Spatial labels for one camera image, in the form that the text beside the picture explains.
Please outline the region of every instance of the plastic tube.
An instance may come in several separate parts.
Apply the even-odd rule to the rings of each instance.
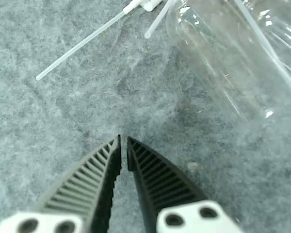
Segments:
[[[173,2],[174,0],[168,0],[168,2],[165,4],[159,15],[156,17],[156,19],[153,21],[153,23],[145,33],[146,39],[149,39],[152,36],[153,32],[155,31],[161,20],[164,18],[165,14],[168,12],[168,9],[171,7]]]
[[[98,28],[96,31],[94,31],[92,34],[90,34],[88,37],[86,37],[84,40],[82,40],[80,43],[78,43],[76,46],[74,46],[68,52],[66,52],[63,56],[61,56],[60,58],[58,58],[54,63],[52,63],[49,67],[47,67],[45,70],[43,70],[36,77],[36,79],[37,80],[41,80],[44,76],[46,76],[53,69],[55,69],[60,63],[62,63],[64,60],[66,60],[68,57],[70,57],[72,54],[74,54],[81,47],[83,47],[88,42],[90,42],[92,39],[94,39],[96,36],[98,36],[100,33],[104,32],[108,27],[110,27],[111,25],[113,25],[115,22],[117,22],[124,15],[125,15],[125,13],[123,11],[121,11],[117,16],[115,16],[114,18],[112,18],[111,20],[109,20],[103,26],[101,26],[100,28]]]

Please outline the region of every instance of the fabric surface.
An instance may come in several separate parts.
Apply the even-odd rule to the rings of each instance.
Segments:
[[[248,233],[291,233],[291,107],[236,130],[136,9],[44,79],[35,77],[127,1],[0,0],[0,221],[29,210],[72,163],[122,135],[179,166]],[[110,233],[143,233],[133,175],[115,184]]]

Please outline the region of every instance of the gray carpet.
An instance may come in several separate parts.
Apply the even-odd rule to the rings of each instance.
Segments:
[[[130,135],[165,155],[246,232],[291,233],[291,107],[256,129],[233,128],[164,25],[144,39],[162,6],[136,9],[35,80],[126,3],[0,0],[0,221],[121,134],[123,145]],[[125,153],[109,232],[144,232]]]

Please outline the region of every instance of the plastic bottle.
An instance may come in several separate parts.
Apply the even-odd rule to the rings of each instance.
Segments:
[[[245,0],[243,3],[291,74],[291,0]]]
[[[291,75],[241,0],[175,0],[166,26],[232,122],[269,118],[291,103]]]

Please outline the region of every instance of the ribbed gripper pad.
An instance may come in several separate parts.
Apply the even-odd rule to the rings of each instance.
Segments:
[[[163,208],[207,199],[175,165],[131,137],[127,158],[128,169],[134,173],[147,232],[156,232],[156,218]]]
[[[105,233],[109,227],[114,181],[121,169],[120,136],[93,150],[78,162],[51,190],[35,211],[76,214],[84,227]]]

